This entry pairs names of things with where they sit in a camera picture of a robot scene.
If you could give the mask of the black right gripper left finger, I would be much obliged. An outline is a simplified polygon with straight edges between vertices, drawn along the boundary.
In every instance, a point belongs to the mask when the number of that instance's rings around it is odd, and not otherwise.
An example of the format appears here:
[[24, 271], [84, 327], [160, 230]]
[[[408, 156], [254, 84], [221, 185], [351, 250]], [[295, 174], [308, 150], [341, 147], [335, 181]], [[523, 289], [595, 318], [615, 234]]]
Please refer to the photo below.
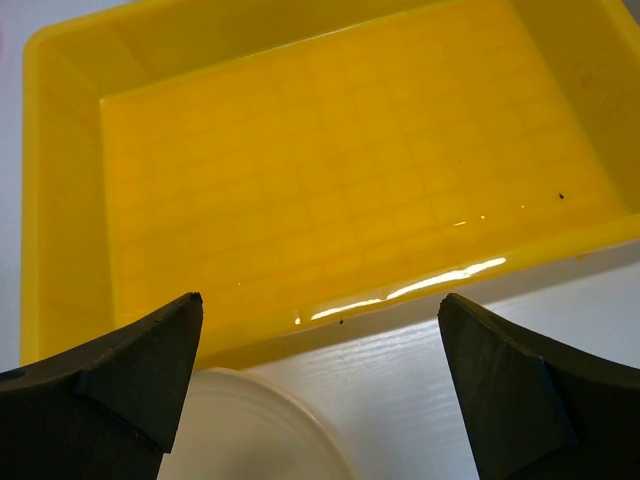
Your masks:
[[145, 317], [1, 375], [4, 479], [155, 479], [192, 375], [203, 301]]

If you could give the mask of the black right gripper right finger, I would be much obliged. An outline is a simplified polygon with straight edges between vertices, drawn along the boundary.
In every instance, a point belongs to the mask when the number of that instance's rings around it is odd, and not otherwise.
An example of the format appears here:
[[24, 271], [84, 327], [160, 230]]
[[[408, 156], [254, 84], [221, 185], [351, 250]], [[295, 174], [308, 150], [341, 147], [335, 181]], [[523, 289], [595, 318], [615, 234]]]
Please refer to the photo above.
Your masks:
[[638, 369], [458, 294], [438, 325], [480, 478], [638, 478]]

